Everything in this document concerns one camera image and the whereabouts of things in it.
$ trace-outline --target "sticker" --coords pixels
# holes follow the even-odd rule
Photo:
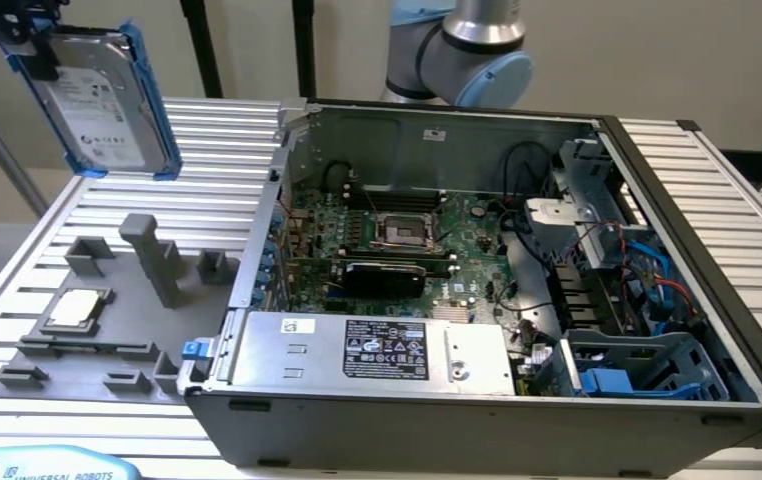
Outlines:
[[[428,380],[422,323],[348,320],[344,374],[350,378]]]
[[[110,81],[87,68],[57,67],[57,73],[45,86],[87,160],[107,169],[143,166]]]
[[[282,333],[314,333],[313,318],[282,318]]]
[[[425,130],[421,135],[421,140],[428,140],[430,142],[444,142],[445,130]]]

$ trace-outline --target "workbench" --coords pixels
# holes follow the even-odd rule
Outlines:
[[[203,248],[241,255],[277,147],[278,103],[167,99],[166,109],[185,162],[179,179],[73,178],[0,272],[0,368],[69,272],[62,256],[77,236],[101,236],[115,251],[130,251],[118,225],[129,213],[151,213],[158,237],[174,240],[183,255]],[[686,132],[670,121],[621,122],[762,325],[762,197],[701,132]],[[0,446],[35,444],[77,445],[115,455],[151,478],[329,476],[235,470],[183,406],[0,399]],[[724,450],[672,478],[762,479],[762,450]]]

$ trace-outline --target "green circuit board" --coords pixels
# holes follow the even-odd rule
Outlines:
[[[317,190],[295,193],[293,208],[301,217],[311,221],[301,222],[301,234],[294,242],[293,255],[287,262],[290,285],[290,310],[303,313],[349,313],[353,315],[382,315],[396,317],[442,318],[454,313],[454,318],[470,322],[493,322],[492,298],[489,292],[498,292],[510,281],[510,271],[505,255],[497,254],[500,228],[498,212],[489,211],[489,200],[472,194],[450,193],[438,208],[424,214],[389,211],[354,210],[333,195]],[[478,207],[482,215],[473,215]],[[438,259],[382,258],[385,263],[418,265],[430,275],[425,281],[424,293],[412,299],[356,299],[346,298],[335,283],[340,250],[346,247],[360,252],[365,261],[373,258],[372,242],[377,238],[377,218],[406,219],[425,217],[430,223],[433,251],[453,253],[453,261],[437,255]]]

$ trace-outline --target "white wall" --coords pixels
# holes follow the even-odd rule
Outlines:
[[[389,0],[317,0],[318,95],[382,89]],[[207,0],[227,96],[295,96],[289,0]],[[762,148],[762,2],[522,0],[534,110],[690,118],[724,147]],[[201,96],[177,0],[74,0],[65,18],[143,29],[163,95]],[[29,166],[61,166],[55,141],[0,57],[0,131]]]

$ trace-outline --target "black pole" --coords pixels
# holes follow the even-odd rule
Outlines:
[[[315,97],[314,90],[314,0],[290,0],[297,51],[297,83],[299,96]]]
[[[219,71],[217,70],[217,56],[210,41],[207,16],[205,15],[205,0],[179,0],[181,13],[187,20],[193,52],[198,74],[202,77],[202,88],[207,98],[222,98],[222,85],[219,84]]]

